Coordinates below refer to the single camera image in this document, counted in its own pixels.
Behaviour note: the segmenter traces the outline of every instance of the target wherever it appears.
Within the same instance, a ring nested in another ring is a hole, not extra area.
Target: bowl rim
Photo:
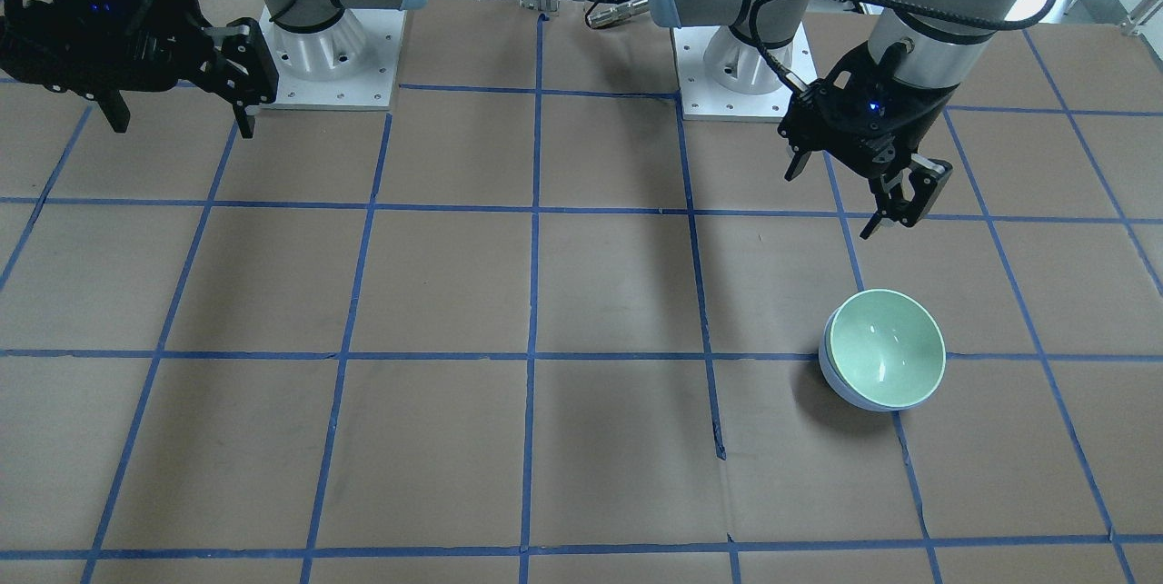
[[[859,389],[857,389],[856,386],[854,386],[852,383],[849,382],[847,377],[844,377],[844,371],[836,364],[835,355],[832,351],[832,339],[833,339],[833,333],[835,333],[835,328],[836,328],[835,320],[840,318],[841,313],[843,313],[844,308],[848,307],[849,302],[851,302],[851,301],[854,301],[857,298],[861,298],[863,295],[873,294],[873,293],[875,294],[885,294],[885,293],[889,293],[889,294],[896,295],[898,298],[904,298],[905,300],[907,300],[909,302],[913,302],[913,305],[916,306],[918,309],[921,311],[925,314],[925,318],[927,318],[929,320],[929,322],[933,323],[933,328],[937,333],[937,341],[941,343],[941,371],[937,373],[936,382],[933,383],[933,386],[930,386],[930,389],[927,390],[925,392],[925,394],[920,396],[915,400],[909,400],[908,403],[901,403],[900,405],[886,405],[886,404],[884,404],[884,403],[882,403],[879,400],[873,400],[872,398],[869,398],[868,394],[865,394],[863,391],[861,391]],[[926,401],[927,398],[929,398],[929,396],[933,396],[933,393],[935,392],[935,390],[937,390],[937,386],[941,385],[941,380],[944,379],[946,368],[948,366],[948,363],[949,363],[948,347],[947,347],[947,344],[944,342],[944,334],[941,332],[941,326],[937,325],[937,321],[936,321],[936,319],[933,318],[933,314],[930,314],[930,312],[928,309],[926,309],[926,307],[923,305],[921,305],[920,302],[918,302],[916,300],[914,300],[908,294],[901,293],[899,291],[894,291],[892,289],[865,289],[864,291],[859,291],[859,292],[854,293],[852,295],[850,295],[848,298],[848,300],[844,300],[843,304],[841,304],[840,307],[836,307],[836,311],[832,312],[832,315],[828,316],[828,323],[826,326],[823,347],[825,347],[825,349],[828,352],[828,362],[832,363],[832,368],[836,372],[836,376],[840,377],[840,380],[843,380],[844,384],[847,384],[848,387],[851,389],[854,392],[856,392],[857,394],[859,394],[861,398],[864,398],[865,400],[868,400],[870,403],[873,403],[876,405],[880,405],[882,407],[891,407],[893,409],[907,409],[909,407],[914,407],[914,406],[920,405],[921,403]]]

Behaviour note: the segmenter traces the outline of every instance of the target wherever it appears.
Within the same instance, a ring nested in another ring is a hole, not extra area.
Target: bowl
[[[828,319],[820,368],[833,390],[857,407],[908,409],[941,384],[944,339],[919,302],[897,291],[870,289],[846,300]]]

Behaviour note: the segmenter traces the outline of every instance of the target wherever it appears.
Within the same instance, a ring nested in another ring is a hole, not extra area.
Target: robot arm
[[[3,0],[0,67],[99,104],[119,133],[121,91],[159,92],[186,79],[228,100],[250,137],[248,107],[274,99],[278,73],[254,19],[214,28],[198,0]]]
[[[921,140],[994,31],[1033,24],[1054,2],[1047,1],[1030,20],[982,22],[1004,19],[1016,0],[894,1],[911,5],[885,1],[890,7],[869,41],[840,59],[826,78],[801,88],[779,126],[792,151],[785,179],[797,177],[819,150],[868,179],[877,212],[863,238],[882,220],[913,227],[925,218],[952,166],[922,157]],[[848,80],[840,86],[844,74]],[[906,171],[912,199],[905,194]]]
[[[778,52],[794,35],[806,1],[650,0],[650,9],[664,27],[727,27],[792,91],[779,124],[792,154],[785,179],[797,178],[812,152],[827,151],[869,181],[877,212],[863,238],[885,219],[912,227],[952,171],[948,162],[918,152],[925,134],[993,34],[1032,26],[1054,0],[1034,17],[1014,22],[997,20],[1016,0],[859,0],[886,8],[871,37],[811,84],[785,67]],[[906,171],[912,199],[905,193]]]

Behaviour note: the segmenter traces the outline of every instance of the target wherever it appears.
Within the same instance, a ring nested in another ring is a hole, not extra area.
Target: blue tape grid
[[[535,418],[535,378],[537,371],[537,286],[541,271],[541,128],[544,92],[545,22],[549,16],[537,15],[536,90],[533,114],[533,213],[529,240],[529,341],[526,344],[525,369],[525,439],[521,448],[521,546],[518,567],[519,584],[529,581],[529,534],[533,524],[533,421]]]
[[[1054,76],[1050,74],[1050,70],[1046,66],[1046,60],[1042,59],[1042,54],[1039,52],[1037,47],[1034,45],[1034,37],[1030,36],[1029,30],[1022,30],[1022,35],[1026,37],[1026,44],[1029,45],[1029,50],[1034,54],[1034,59],[1037,60],[1037,65],[1042,67],[1042,73],[1046,74],[1046,80],[1050,84],[1050,88],[1054,90],[1055,98],[1058,99],[1058,105],[1062,106],[1062,112],[1066,115],[1066,120],[1070,121],[1070,127],[1075,130],[1075,136],[1078,137],[1079,144],[1082,144],[1083,152],[1086,154],[1086,158],[1094,170],[1094,175],[1098,176],[1099,183],[1103,184],[1103,191],[1106,192],[1107,198],[1111,200],[1111,205],[1114,207],[1115,214],[1118,214],[1119,220],[1122,221],[1123,227],[1127,230],[1127,235],[1130,237],[1130,242],[1135,244],[1135,250],[1139,252],[1139,258],[1143,261],[1143,265],[1147,266],[1147,272],[1150,273],[1151,279],[1155,282],[1155,291],[1158,291],[1160,295],[1163,295],[1163,282],[1160,282],[1158,272],[1151,265],[1150,259],[1147,258],[1147,252],[1143,250],[1142,242],[1139,241],[1139,235],[1135,234],[1135,228],[1130,227],[1127,221],[1127,215],[1122,212],[1122,205],[1119,204],[1119,199],[1114,195],[1114,190],[1111,188],[1111,183],[1107,181],[1106,176],[1103,173],[1103,169],[1098,165],[1098,161],[1094,159],[1094,154],[1083,136],[1082,128],[1078,127],[1078,120],[1075,119],[1073,112],[1066,105],[1066,99],[1062,97],[1062,91],[1058,90],[1058,84],[1054,81]]]
[[[181,301],[181,293],[186,290],[186,282],[190,279],[190,270],[194,264],[194,255],[198,254],[198,247],[206,232],[206,223],[209,220],[211,211],[213,208],[209,202],[214,200],[219,185],[222,183],[222,173],[224,173],[226,164],[230,158],[230,150],[234,148],[234,141],[237,136],[237,126],[233,126],[230,128],[230,133],[226,140],[226,148],[222,149],[222,157],[219,159],[217,170],[214,172],[214,181],[211,184],[209,193],[206,194],[206,204],[202,206],[202,214],[198,220],[198,229],[194,230],[194,238],[191,241],[190,250],[186,252],[186,261],[181,266],[181,275],[178,276],[178,284],[174,287],[173,297],[170,299],[170,307],[165,314],[162,334],[157,339],[157,346],[154,348],[154,355],[150,359],[149,370],[145,373],[145,382],[142,384],[142,391],[137,399],[137,408],[134,411],[133,421],[129,423],[129,433],[126,436],[124,447],[121,450],[121,460],[117,462],[117,469],[113,476],[113,483],[109,486],[109,496],[106,498],[105,508],[101,512],[101,520],[97,526],[97,534],[93,536],[93,547],[91,548],[85,561],[85,570],[81,572],[80,578],[81,584],[90,584],[93,578],[93,569],[97,567],[98,556],[101,554],[101,548],[105,543],[105,534],[109,529],[109,521],[113,519],[113,508],[117,504],[117,493],[121,492],[121,483],[124,480],[126,470],[129,468],[129,457],[134,451],[134,442],[137,440],[137,432],[141,430],[142,418],[145,415],[145,403],[149,401],[150,392],[154,389],[154,379],[157,377],[157,368],[162,362],[162,351],[165,350],[165,342],[170,337],[170,329],[173,327],[173,319],[178,313],[178,304]]]
[[[1076,455],[1078,456],[1080,468],[1084,469],[1087,483],[1091,487],[1092,494],[1096,500],[1096,505],[1099,508],[1100,515],[1110,529],[1107,535],[1035,535],[1035,536],[982,536],[982,537],[969,537],[969,539],[933,539],[928,534],[927,527],[925,525],[923,517],[923,504],[921,499],[921,492],[919,484],[916,482],[916,476],[913,470],[913,464],[911,456],[908,454],[908,444],[904,432],[904,426],[900,421],[899,414],[894,414],[893,422],[898,434],[898,439],[901,443],[901,449],[905,460],[906,472],[909,477],[909,485],[914,497],[914,504],[918,511],[918,519],[921,527],[922,537],[919,540],[873,540],[873,541],[791,541],[791,542],[747,542],[740,543],[735,542],[730,536],[723,543],[698,543],[698,544],[630,544],[630,546],[600,546],[600,544],[587,544],[587,546],[558,546],[558,547],[536,547],[529,543],[529,518],[530,518],[530,501],[531,501],[531,464],[533,464],[533,420],[534,420],[534,375],[535,375],[535,362],[536,359],[702,359],[707,365],[707,378],[708,378],[708,393],[711,398],[712,407],[712,420],[713,430],[715,436],[716,454],[720,457],[725,456],[725,449],[722,446],[721,428],[719,423],[718,414],[718,399],[714,385],[714,361],[730,361],[730,359],[759,359],[759,361],[811,361],[815,356],[807,354],[726,354],[726,352],[714,352],[711,347],[709,327],[706,316],[705,307],[705,295],[702,287],[702,276],[701,276],[701,259],[699,256],[698,248],[698,235],[697,235],[697,216],[794,216],[794,218],[835,218],[840,221],[842,232],[844,234],[844,241],[849,254],[849,259],[852,266],[852,275],[856,280],[858,289],[864,289],[863,278],[859,270],[859,264],[857,259],[856,242],[852,238],[851,229],[849,227],[848,220],[864,220],[868,214],[861,213],[849,213],[844,209],[843,200],[840,195],[840,190],[836,180],[835,170],[830,159],[826,158],[826,168],[829,176],[829,183],[833,188],[833,194],[836,201],[835,212],[830,211],[736,211],[736,209],[698,209],[694,206],[693,194],[691,190],[690,179],[690,166],[686,157],[686,144],[685,144],[685,133],[682,123],[682,102],[678,95],[675,93],[602,93],[602,92],[584,92],[584,91],[569,91],[569,90],[545,90],[542,86],[543,77],[543,23],[548,21],[548,17],[541,16],[537,20],[537,76],[535,88],[506,88],[506,87],[458,87],[458,86],[429,86],[429,85],[401,85],[401,88],[408,90],[431,90],[431,91],[461,91],[461,92],[483,92],[483,93],[514,93],[514,94],[533,94],[536,97],[536,114],[535,114],[535,128],[534,128],[534,200],[531,207],[508,207],[508,206],[455,206],[455,205],[394,205],[394,204],[379,204],[377,202],[378,187],[380,183],[380,176],[383,173],[383,166],[386,158],[387,150],[387,136],[391,127],[391,117],[387,119],[385,123],[385,131],[383,137],[383,143],[380,147],[380,154],[377,162],[376,178],[373,183],[372,193],[366,204],[359,202],[274,202],[274,201],[243,201],[243,200],[216,200],[215,194],[221,181],[222,173],[224,172],[224,166],[229,158],[230,149],[235,140],[235,131],[228,138],[227,145],[223,150],[222,158],[220,161],[219,169],[215,173],[214,183],[212,185],[211,192],[206,200],[136,200],[136,199],[84,199],[84,198],[49,198],[52,186],[55,185],[59,173],[67,159],[84,124],[88,120],[91,109],[86,109],[78,123],[76,124],[74,131],[66,145],[60,159],[55,166],[49,180],[47,181],[44,188],[38,198],[26,198],[26,197],[0,197],[0,204],[33,204],[34,211],[30,215],[28,223],[26,225],[24,232],[21,235],[20,241],[17,241],[16,248],[13,250],[9,259],[7,261],[5,269],[0,272],[0,289],[3,287],[7,278],[10,276],[13,266],[15,265],[20,252],[22,251],[24,244],[28,241],[33,227],[40,215],[44,205],[130,205],[130,206],[178,206],[178,207],[201,207],[202,215],[199,221],[198,230],[195,232],[194,238],[192,241],[190,251],[187,254],[186,263],[184,265],[181,276],[179,277],[174,295],[171,299],[171,306],[166,315],[166,322],[163,326],[162,336],[158,340],[157,348],[152,351],[149,350],[35,350],[35,349],[8,349],[0,350],[0,356],[27,356],[27,357],[53,357],[62,355],[71,355],[78,357],[141,357],[151,358],[151,365],[145,378],[145,383],[142,386],[142,393],[138,399],[138,405],[134,414],[134,420],[130,425],[130,430],[127,436],[122,456],[119,462],[117,471],[114,477],[114,482],[110,486],[109,496],[101,517],[101,521],[98,527],[97,535],[94,536],[93,546],[88,550],[0,550],[0,561],[24,561],[24,560],[84,560],[86,567],[83,575],[83,584],[87,583],[95,567],[95,562],[100,560],[110,558],[301,558],[304,562],[301,571],[301,583],[307,584],[311,575],[311,565],[315,558],[341,558],[341,557],[407,557],[407,556],[516,556],[521,561],[520,568],[520,582],[526,584],[528,579],[528,557],[530,555],[564,555],[564,554],[656,554],[656,553],[726,553],[730,557],[732,564],[732,577],[733,581],[739,583],[741,581],[739,554],[744,551],[786,551],[786,550],[857,550],[857,549],[899,549],[899,548],[923,548],[929,556],[930,568],[933,570],[934,581],[941,583],[940,568],[936,561],[935,548],[956,548],[956,547],[987,547],[987,546],[1028,546],[1028,544],[1101,544],[1111,543],[1119,558],[1120,565],[1123,569],[1123,574],[1129,581],[1134,583],[1134,576],[1130,572],[1129,565],[1127,563],[1126,556],[1122,550],[1123,544],[1128,543],[1163,543],[1163,534],[1135,534],[1135,535],[1121,535],[1114,530],[1113,522],[1111,521],[1110,513],[1105,506],[1101,493],[1099,492],[1098,485],[1094,480],[1093,473],[1091,471],[1090,464],[1086,461],[1085,453],[1083,451],[1077,433],[1075,432],[1072,421],[1069,415],[1069,411],[1065,407],[1065,403],[1062,398],[1061,391],[1054,378],[1053,370],[1050,369],[1050,361],[1061,362],[1141,362],[1141,363],[1163,363],[1163,355],[1141,355],[1141,356],[1127,356],[1127,355],[1071,355],[1071,354],[1048,354],[1044,351],[1040,339],[1037,337],[1036,329],[1033,325],[1033,320],[1029,315],[1029,311],[1026,307],[1025,300],[1021,295],[1020,287],[1018,285],[1016,278],[1014,277],[1013,270],[1009,265],[1008,258],[1006,257],[1005,249],[1000,241],[1000,235],[997,232],[997,223],[1105,223],[1105,225],[1122,225],[1130,240],[1133,241],[1137,252],[1143,261],[1149,275],[1156,284],[1156,287],[1163,293],[1163,286],[1160,284],[1160,277],[1150,261],[1147,258],[1146,252],[1142,249],[1137,235],[1135,234],[1134,226],[1144,225],[1163,225],[1163,219],[1136,219],[1126,216],[1122,211],[1121,204],[1118,202],[1115,194],[1110,186],[1105,175],[1103,173],[1098,162],[1094,159],[1092,150],[1087,144],[1087,141],[1083,136],[1076,116],[1126,116],[1126,117],[1163,117],[1163,112],[1118,112],[1118,111],[1075,111],[1068,107],[1065,100],[1062,97],[1056,83],[1054,81],[1050,71],[1046,66],[1044,60],[1037,51],[1033,38],[1026,33],[1027,43],[1033,51],[1039,65],[1042,67],[1043,73],[1047,76],[1051,88],[1054,90],[1061,108],[1042,109],[1042,108],[1004,108],[1004,107],[983,107],[983,106],[948,106],[949,111],[965,111],[965,112],[994,112],[994,113],[1013,113],[1013,114],[1062,114],[1065,115],[1075,129],[1075,133],[1079,140],[1079,143],[1087,156],[1097,177],[1100,179],[1104,191],[1108,195],[1113,207],[1116,211],[1118,218],[1105,219],[1105,218],[1058,218],[1058,216],[1005,216],[1005,215],[992,215],[986,207],[985,200],[980,193],[977,181],[973,178],[972,171],[969,166],[968,157],[965,155],[964,148],[959,142],[959,137],[956,134],[952,120],[946,112],[946,121],[950,128],[950,133],[954,136],[955,144],[957,147],[961,159],[966,169],[968,178],[975,191],[975,195],[978,199],[978,204],[982,208],[982,215],[970,215],[970,214],[930,214],[930,219],[934,220],[947,220],[947,221],[978,221],[989,225],[991,236],[993,237],[996,248],[1003,261],[1007,278],[1009,279],[1011,287],[1013,289],[1014,295],[1018,298],[1019,307],[1022,312],[1023,319],[1026,320],[1027,327],[1029,328],[1032,339],[1035,344],[1034,354],[949,354],[950,359],[963,359],[963,361],[976,361],[976,359],[1015,359],[1015,361],[1039,361],[1043,366],[1043,372],[1049,382],[1051,392],[1058,406],[1059,413],[1070,434]],[[0,78],[0,84],[13,84],[15,80],[10,78]],[[587,207],[541,207],[540,205],[540,163],[541,163],[541,124],[542,124],[542,100],[545,95],[559,95],[559,97],[594,97],[594,98],[627,98],[627,99],[665,99],[676,101],[676,112],[678,117],[678,133],[679,133],[679,150],[683,165],[684,175],[684,187],[686,193],[686,208],[682,209],[654,209],[654,208],[587,208]],[[340,352],[231,352],[231,351],[169,351],[164,349],[166,336],[169,335],[170,328],[173,322],[173,316],[177,312],[178,304],[180,301],[181,292],[185,287],[185,283],[190,275],[190,269],[192,266],[193,258],[197,254],[198,245],[200,243],[201,236],[205,232],[205,226],[208,220],[208,215],[214,207],[255,207],[255,208],[324,208],[324,209],[365,209],[366,219],[364,226],[364,234],[361,243],[359,257],[356,268],[356,278],[352,284],[352,299],[349,308],[348,322],[344,329],[343,346]],[[371,236],[372,223],[374,219],[374,212],[381,209],[400,209],[400,211],[421,211],[421,212],[492,212],[492,213],[525,213],[531,215],[531,273],[530,273],[530,319],[529,319],[529,342],[526,352],[356,352],[350,350],[351,333],[355,327],[355,319],[358,307],[358,293],[362,285],[362,276],[364,265],[366,263],[366,251]],[[686,215],[688,219],[688,226],[691,232],[691,244],[692,244],[692,257],[694,259],[694,271],[697,280],[697,291],[699,297],[699,308],[700,308],[700,323],[704,335],[704,351],[702,352],[537,352],[536,351],[536,304],[537,304],[537,257],[538,257],[538,229],[540,229],[540,214],[652,214],[652,215]],[[108,529],[108,524],[112,518],[112,512],[116,503],[117,492],[120,492],[121,482],[124,478],[126,469],[128,468],[128,461],[133,451],[134,440],[136,439],[136,433],[140,428],[142,416],[145,408],[145,403],[149,398],[149,392],[152,385],[152,380],[157,372],[157,365],[162,358],[233,358],[233,359],[337,359],[337,371],[336,371],[336,387],[333,399],[333,409],[328,423],[328,435],[327,443],[324,447],[324,456],[320,465],[320,479],[316,487],[315,505],[313,507],[311,527],[308,530],[308,542],[302,549],[262,549],[262,550],[229,550],[229,549],[172,549],[172,550],[117,550],[117,549],[104,549],[102,542],[105,533]],[[440,548],[440,547],[419,547],[419,548],[392,548],[392,547],[366,547],[366,548],[316,548],[315,542],[317,539],[319,522],[322,514],[322,503],[323,496],[326,493],[327,477],[330,465],[330,455],[334,448],[335,430],[340,413],[340,407],[342,403],[343,382],[345,377],[345,365],[350,359],[479,359],[479,358],[492,358],[492,359],[526,359],[527,361],[527,401],[526,401],[526,434],[525,434],[525,455],[523,455],[523,469],[522,469],[522,518],[521,518],[521,543],[514,547],[458,547],[458,548]]]
[[[962,165],[965,168],[965,177],[969,179],[970,186],[973,188],[973,195],[977,197],[977,204],[982,207],[982,213],[985,215],[985,223],[989,225],[990,236],[993,238],[993,244],[997,248],[998,257],[1001,259],[1001,266],[1005,269],[1006,278],[1009,280],[1009,287],[1013,290],[1014,298],[1018,301],[1018,307],[1021,311],[1022,320],[1026,322],[1026,328],[1029,332],[1030,339],[1034,342],[1034,350],[1039,355],[1039,362],[1042,364],[1042,371],[1046,375],[1047,383],[1050,386],[1050,391],[1054,396],[1055,404],[1058,406],[1058,413],[1062,416],[1062,421],[1066,427],[1066,433],[1070,435],[1071,444],[1075,449],[1075,455],[1078,457],[1078,463],[1083,469],[1083,473],[1086,477],[1086,483],[1090,486],[1091,494],[1094,498],[1094,504],[1098,507],[1099,514],[1103,518],[1103,525],[1108,530],[1110,542],[1114,547],[1115,555],[1119,558],[1119,564],[1122,567],[1123,575],[1128,584],[1135,584],[1135,577],[1130,572],[1130,565],[1127,563],[1126,555],[1123,554],[1122,546],[1119,542],[1119,536],[1114,529],[1114,524],[1111,520],[1111,514],[1106,508],[1106,503],[1103,499],[1101,492],[1099,492],[1098,484],[1094,479],[1094,473],[1090,467],[1090,462],[1086,460],[1086,454],[1083,451],[1082,443],[1078,440],[1078,433],[1075,429],[1075,425],[1070,418],[1070,412],[1066,409],[1066,404],[1062,398],[1062,391],[1058,389],[1058,382],[1054,377],[1054,371],[1050,368],[1050,361],[1046,355],[1046,349],[1042,347],[1042,340],[1039,337],[1037,328],[1034,326],[1034,319],[1030,316],[1029,307],[1026,305],[1026,298],[1022,295],[1021,286],[1018,285],[1018,278],[1014,275],[1014,270],[1009,264],[1009,258],[1006,255],[1005,245],[1001,244],[1001,235],[998,234],[997,225],[990,218],[990,209],[985,202],[984,195],[982,195],[980,187],[977,186],[977,178],[973,176],[973,170],[969,165],[969,158],[965,155],[965,148],[961,143],[961,137],[957,134],[957,128],[954,127],[952,117],[949,112],[942,113],[944,116],[946,124],[949,128],[949,133],[952,135],[954,145],[957,149],[957,154],[961,157]]]
[[[1121,535],[1125,544],[1163,544],[1163,534]],[[654,555],[654,554],[742,554],[742,553],[794,553],[835,550],[901,550],[934,548],[1003,548],[1013,546],[1103,546],[1111,542],[1105,534],[1066,534],[1033,536],[969,536],[957,539],[869,539],[855,541],[772,541],[719,543],[619,543],[619,544],[570,544],[570,546],[462,546],[445,548],[420,546],[409,548],[363,547],[363,548],[316,548],[312,556],[323,558],[406,558],[406,557],[519,557],[556,555]],[[83,561],[91,550],[0,550],[0,562],[5,561]],[[262,548],[231,550],[227,548],[183,548],[158,550],[109,549],[101,550],[99,561],[105,560],[299,560],[308,551],[305,548]]]
[[[707,320],[707,295],[702,280],[702,257],[699,255],[699,229],[694,215],[694,190],[691,185],[691,163],[686,154],[686,129],[683,127],[683,100],[675,97],[675,117],[678,129],[678,155],[683,165],[683,193],[686,198],[686,225],[691,235],[691,258],[694,263],[694,292],[699,301],[699,329],[702,335],[702,362],[707,371],[707,398],[711,403],[711,435],[715,442],[715,456],[727,460],[723,443],[722,419],[719,415],[719,386],[715,383],[715,359],[711,348],[711,323]]]
[[[331,469],[331,455],[335,451],[335,433],[340,426],[340,411],[343,404],[343,385],[347,380],[348,362],[351,359],[351,335],[356,328],[356,314],[359,311],[359,292],[363,289],[363,273],[368,264],[368,247],[371,243],[372,226],[376,222],[376,199],[379,195],[380,180],[384,175],[384,162],[387,159],[388,136],[392,133],[392,115],[384,120],[384,134],[380,138],[379,155],[376,158],[376,173],[372,178],[371,194],[368,197],[364,216],[363,236],[359,240],[359,256],[356,259],[356,273],[351,283],[351,302],[348,306],[348,320],[343,327],[343,343],[340,347],[338,364],[335,369],[335,392],[331,399],[331,414],[327,423],[327,439],[323,443],[323,460],[319,467],[319,483],[315,486],[315,503],[311,511],[311,525],[307,528],[307,547],[302,557],[302,569],[299,582],[311,582],[311,569],[314,563],[315,544],[319,540],[319,524],[323,515],[323,497],[327,494],[327,479]]]
[[[844,244],[848,248],[848,261],[852,268],[852,278],[856,280],[856,289],[864,291],[864,276],[861,273],[861,262],[856,255],[851,228],[844,218],[844,200],[840,195],[840,183],[836,180],[836,170],[832,165],[832,156],[825,155],[825,166],[828,171],[828,181],[832,184],[832,195],[836,201],[836,212],[840,214],[840,229],[844,235]],[[908,453],[908,437],[905,435],[904,423],[900,422],[900,412],[892,412],[892,426],[897,432],[897,441],[900,442],[900,451],[905,461],[905,475],[908,476],[908,487],[913,493],[913,506],[916,507],[916,520],[921,529],[921,542],[925,547],[925,554],[929,560],[929,571],[933,574],[934,584],[944,584],[941,576],[941,565],[937,563],[937,551],[933,547],[929,528],[925,522],[925,503],[921,500],[921,486],[916,480],[913,458]]]

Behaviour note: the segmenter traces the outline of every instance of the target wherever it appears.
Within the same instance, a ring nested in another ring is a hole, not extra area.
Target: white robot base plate
[[[368,54],[361,58],[359,69],[337,80],[302,80],[279,66],[278,97],[271,109],[348,109],[388,111],[400,63],[406,12],[399,9],[351,10],[368,31]],[[270,36],[271,13],[263,9],[259,19],[263,33]]]
[[[690,121],[751,121],[778,123],[787,113],[791,100],[787,87],[780,86],[769,94],[750,95],[733,92],[715,83],[702,60],[716,27],[676,28],[675,63],[683,92],[683,117]],[[792,63],[787,64],[805,83],[815,80],[815,64],[807,43],[804,26],[792,40]]]

